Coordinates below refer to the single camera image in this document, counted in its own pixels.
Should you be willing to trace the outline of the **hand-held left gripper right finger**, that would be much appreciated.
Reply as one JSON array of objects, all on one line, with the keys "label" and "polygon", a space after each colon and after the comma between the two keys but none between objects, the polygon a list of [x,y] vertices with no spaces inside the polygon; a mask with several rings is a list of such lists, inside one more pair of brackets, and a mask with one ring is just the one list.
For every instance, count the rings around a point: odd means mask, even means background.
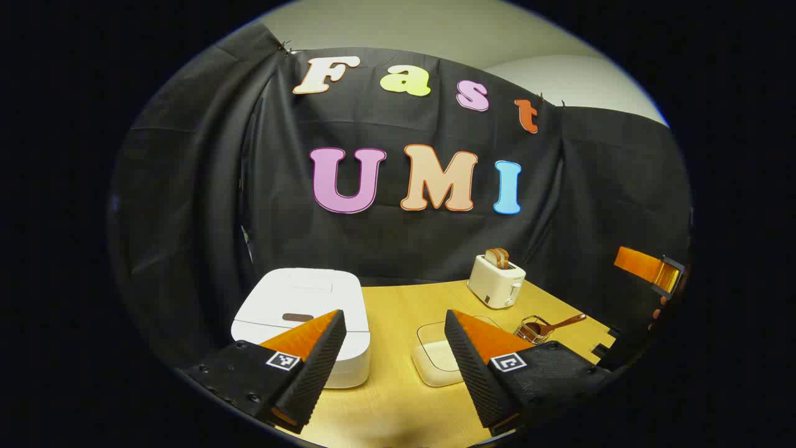
[{"label": "hand-held left gripper right finger", "polygon": [[445,335],[492,436],[548,426],[614,380],[565,344],[531,344],[455,309],[447,311]]}]

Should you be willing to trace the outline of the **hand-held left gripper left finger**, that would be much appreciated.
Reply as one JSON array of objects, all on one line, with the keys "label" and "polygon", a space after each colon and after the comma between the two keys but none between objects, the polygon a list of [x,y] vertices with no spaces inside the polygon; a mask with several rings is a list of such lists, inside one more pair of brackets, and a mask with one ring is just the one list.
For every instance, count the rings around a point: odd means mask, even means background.
[{"label": "hand-held left gripper left finger", "polygon": [[181,372],[253,419],[299,434],[345,337],[344,312],[333,310],[261,343],[237,340]]}]

